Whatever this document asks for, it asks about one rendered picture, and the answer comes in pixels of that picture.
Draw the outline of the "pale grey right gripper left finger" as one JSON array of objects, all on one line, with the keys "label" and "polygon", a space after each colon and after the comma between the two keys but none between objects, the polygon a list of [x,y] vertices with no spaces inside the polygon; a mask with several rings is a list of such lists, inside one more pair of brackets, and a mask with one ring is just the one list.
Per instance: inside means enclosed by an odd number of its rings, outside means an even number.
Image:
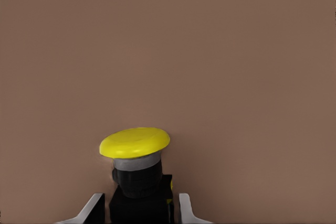
[{"label": "pale grey right gripper left finger", "polygon": [[105,224],[105,194],[93,194],[75,217],[55,224]]}]

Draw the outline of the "yellow push button black base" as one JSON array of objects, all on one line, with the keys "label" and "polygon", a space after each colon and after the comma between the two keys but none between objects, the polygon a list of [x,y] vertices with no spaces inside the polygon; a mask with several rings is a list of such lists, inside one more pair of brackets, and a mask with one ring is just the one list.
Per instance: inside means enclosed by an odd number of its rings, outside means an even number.
[{"label": "yellow push button black base", "polygon": [[112,224],[175,224],[173,178],[164,174],[162,150],[170,136],[137,127],[107,136],[99,153],[113,160],[117,188],[109,203]]}]

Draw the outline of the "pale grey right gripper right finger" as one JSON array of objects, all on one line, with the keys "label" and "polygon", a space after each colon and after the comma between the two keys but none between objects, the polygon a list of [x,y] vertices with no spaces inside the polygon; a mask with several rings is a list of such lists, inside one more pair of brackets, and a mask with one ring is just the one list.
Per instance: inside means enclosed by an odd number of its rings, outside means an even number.
[{"label": "pale grey right gripper right finger", "polygon": [[210,221],[198,218],[194,215],[189,194],[179,193],[178,200],[180,207],[180,224],[213,224]]}]

